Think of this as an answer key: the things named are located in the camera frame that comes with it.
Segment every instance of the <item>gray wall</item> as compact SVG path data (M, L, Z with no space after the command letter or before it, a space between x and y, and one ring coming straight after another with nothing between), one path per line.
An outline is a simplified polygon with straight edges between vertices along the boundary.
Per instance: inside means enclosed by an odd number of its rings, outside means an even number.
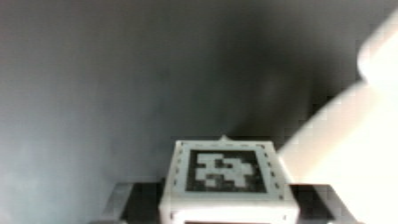
M93 220L114 184L164 177L176 139L279 146L393 6L0 1L0 223Z

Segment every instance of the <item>white box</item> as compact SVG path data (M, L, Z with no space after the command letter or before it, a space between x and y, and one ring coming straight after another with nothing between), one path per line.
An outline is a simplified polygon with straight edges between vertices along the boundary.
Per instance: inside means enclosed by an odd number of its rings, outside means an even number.
M272 142L178 141L162 224L294 224L297 216Z

